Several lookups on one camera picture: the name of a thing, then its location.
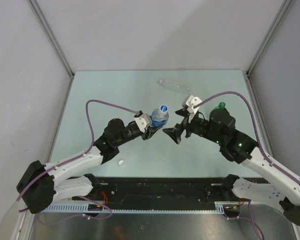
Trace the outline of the green bottle cap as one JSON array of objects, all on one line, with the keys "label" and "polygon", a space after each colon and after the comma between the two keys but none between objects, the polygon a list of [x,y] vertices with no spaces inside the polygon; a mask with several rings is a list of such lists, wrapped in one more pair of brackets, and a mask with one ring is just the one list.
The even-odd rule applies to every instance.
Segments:
[{"label": "green bottle cap", "polygon": [[226,107],[226,104],[224,102],[220,102],[219,105],[218,105],[218,107],[220,109],[224,109]]}]

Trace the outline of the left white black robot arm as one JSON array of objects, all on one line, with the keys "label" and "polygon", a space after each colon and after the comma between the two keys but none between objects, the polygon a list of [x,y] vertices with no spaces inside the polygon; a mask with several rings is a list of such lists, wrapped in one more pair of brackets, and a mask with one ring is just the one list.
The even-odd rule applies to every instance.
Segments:
[{"label": "left white black robot arm", "polygon": [[119,154],[119,146],[138,137],[150,139],[159,126],[146,123],[142,117],[125,125],[119,118],[110,120],[103,134],[86,150],[70,159],[43,164],[36,160],[25,170],[16,190],[32,214],[45,210],[51,203],[72,197],[95,200],[100,196],[101,184],[91,173],[76,174],[100,166]]}]

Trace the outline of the clear bottle with blue label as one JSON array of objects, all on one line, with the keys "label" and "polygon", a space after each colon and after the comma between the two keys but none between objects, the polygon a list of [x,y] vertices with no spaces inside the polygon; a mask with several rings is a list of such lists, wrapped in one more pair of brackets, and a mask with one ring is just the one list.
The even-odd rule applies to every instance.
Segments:
[{"label": "clear bottle with blue label", "polygon": [[150,118],[152,120],[152,127],[160,127],[160,126],[164,126],[169,119],[169,113],[167,112],[167,114],[163,115],[160,112],[158,112],[159,107],[154,109]]}]

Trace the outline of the green plastic bottle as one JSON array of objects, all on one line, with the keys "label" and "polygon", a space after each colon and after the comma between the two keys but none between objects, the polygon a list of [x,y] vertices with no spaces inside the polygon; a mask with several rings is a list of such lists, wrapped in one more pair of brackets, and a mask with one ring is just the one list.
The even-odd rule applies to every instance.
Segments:
[{"label": "green plastic bottle", "polygon": [[220,109],[225,109],[225,108],[226,108],[226,103],[222,101],[217,106],[215,106],[213,109],[220,110]]}]

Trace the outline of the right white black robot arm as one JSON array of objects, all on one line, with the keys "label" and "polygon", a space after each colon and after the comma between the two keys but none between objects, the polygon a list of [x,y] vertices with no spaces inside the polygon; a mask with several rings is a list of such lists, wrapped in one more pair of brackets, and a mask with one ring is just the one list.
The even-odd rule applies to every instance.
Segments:
[{"label": "right white black robot arm", "polygon": [[183,116],[180,124],[165,128],[175,143],[181,142],[192,134],[219,145],[220,153],[230,162],[235,162],[254,171],[268,183],[258,185],[241,177],[229,175],[227,183],[220,188],[221,196],[232,201],[235,197],[253,200],[281,213],[292,223],[300,227],[300,176],[286,168],[263,150],[260,144],[235,127],[236,120],[224,109],[214,109],[209,119],[190,114],[185,109],[176,113]]}]

